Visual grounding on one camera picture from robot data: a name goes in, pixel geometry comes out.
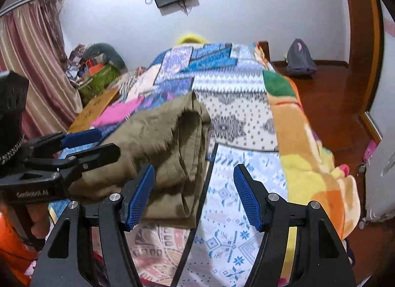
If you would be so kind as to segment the brown wooden door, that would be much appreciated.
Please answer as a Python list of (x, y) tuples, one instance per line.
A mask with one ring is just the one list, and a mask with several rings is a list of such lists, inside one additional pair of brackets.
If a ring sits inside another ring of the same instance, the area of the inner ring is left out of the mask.
[(382, 136), (370, 117), (378, 88), (384, 51), (384, 24), (380, 0), (347, 0), (350, 16), (349, 76), (345, 107), (352, 110), (377, 144)]

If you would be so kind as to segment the patchwork patterned bedsheet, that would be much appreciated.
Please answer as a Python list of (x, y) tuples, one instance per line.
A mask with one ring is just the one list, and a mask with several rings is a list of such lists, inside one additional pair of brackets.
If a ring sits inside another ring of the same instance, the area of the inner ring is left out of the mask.
[(127, 233), (139, 276), (164, 286), (242, 286), (263, 235), (247, 220), (233, 181), (242, 163), (268, 189), (287, 197), (264, 68), (254, 45), (183, 44), (160, 54), (141, 75), (129, 75), (121, 102), (144, 96), (127, 119), (102, 126), (103, 143), (134, 114), (193, 91), (211, 123), (197, 226), (141, 222)]

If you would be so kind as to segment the pink slipper on floor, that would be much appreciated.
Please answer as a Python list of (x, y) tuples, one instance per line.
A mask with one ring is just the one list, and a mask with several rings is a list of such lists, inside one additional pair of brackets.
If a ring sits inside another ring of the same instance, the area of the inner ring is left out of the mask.
[(362, 161), (364, 163), (368, 162), (369, 158), (373, 155), (376, 148), (377, 148), (376, 142), (374, 140), (370, 140), (362, 157)]

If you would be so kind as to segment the grey backpack on floor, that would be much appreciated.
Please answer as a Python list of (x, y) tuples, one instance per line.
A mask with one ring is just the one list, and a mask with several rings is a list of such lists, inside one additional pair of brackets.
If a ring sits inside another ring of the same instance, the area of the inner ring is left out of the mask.
[(296, 38), (291, 44), (286, 62), (288, 76), (312, 75), (317, 70), (306, 44), (300, 38)]

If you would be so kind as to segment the striped pink curtain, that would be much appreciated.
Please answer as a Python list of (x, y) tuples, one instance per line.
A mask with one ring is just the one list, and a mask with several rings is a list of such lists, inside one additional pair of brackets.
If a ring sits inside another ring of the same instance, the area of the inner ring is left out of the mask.
[(29, 80), (22, 130), (26, 139), (67, 131), (82, 111), (66, 76), (68, 58), (58, 0), (33, 0), (1, 17), (1, 70)]

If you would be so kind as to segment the yellow pillow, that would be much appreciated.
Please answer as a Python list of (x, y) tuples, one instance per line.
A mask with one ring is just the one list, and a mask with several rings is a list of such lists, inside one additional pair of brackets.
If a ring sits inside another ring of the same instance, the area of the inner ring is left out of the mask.
[(178, 41), (177, 41), (177, 46), (183, 45), (183, 44), (206, 44), (208, 41), (203, 38), (202, 36), (199, 36), (194, 33), (188, 33), (185, 35), (182, 35)]

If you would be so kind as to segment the olive green pants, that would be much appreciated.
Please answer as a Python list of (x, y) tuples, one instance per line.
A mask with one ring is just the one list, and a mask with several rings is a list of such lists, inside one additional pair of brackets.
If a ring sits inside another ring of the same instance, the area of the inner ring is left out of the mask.
[(210, 123), (206, 106), (193, 91), (134, 114), (104, 141), (120, 148), (118, 161), (83, 173), (69, 187), (69, 197), (100, 201), (119, 192), (149, 163), (155, 169), (155, 183), (143, 222), (195, 228)]

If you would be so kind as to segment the green bag with clothes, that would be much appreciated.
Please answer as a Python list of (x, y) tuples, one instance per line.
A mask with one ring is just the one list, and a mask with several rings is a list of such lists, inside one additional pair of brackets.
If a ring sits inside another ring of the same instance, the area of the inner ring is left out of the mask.
[(68, 57), (66, 76), (86, 106), (126, 70), (124, 60), (111, 45), (79, 44)]

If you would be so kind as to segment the pink folded cloth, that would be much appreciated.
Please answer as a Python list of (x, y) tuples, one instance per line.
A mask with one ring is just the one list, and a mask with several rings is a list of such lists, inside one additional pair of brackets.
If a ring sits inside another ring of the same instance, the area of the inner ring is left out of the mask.
[(90, 126), (99, 128), (105, 125), (119, 123), (132, 114), (144, 99), (145, 97), (142, 96), (124, 103), (115, 103), (114, 105), (110, 105), (91, 123)]

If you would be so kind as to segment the orange green fleece blanket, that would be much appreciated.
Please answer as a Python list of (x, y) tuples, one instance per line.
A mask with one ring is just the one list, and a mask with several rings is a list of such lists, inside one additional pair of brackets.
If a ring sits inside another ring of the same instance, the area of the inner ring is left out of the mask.
[(323, 147), (313, 132), (296, 84), (276, 72), (258, 43), (254, 44), (254, 54), (264, 68), (264, 83), (273, 112), (288, 199), (300, 204), (318, 201), (351, 261), (353, 254), (346, 238), (356, 228), (361, 212), (356, 180), (347, 165), (335, 165), (333, 153)]

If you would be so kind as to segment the white plastic furniture piece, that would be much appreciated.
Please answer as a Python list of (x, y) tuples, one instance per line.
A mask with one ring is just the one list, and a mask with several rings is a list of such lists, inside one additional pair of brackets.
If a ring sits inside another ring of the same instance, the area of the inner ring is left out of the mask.
[(366, 165), (365, 223), (394, 217), (394, 128), (388, 128)]

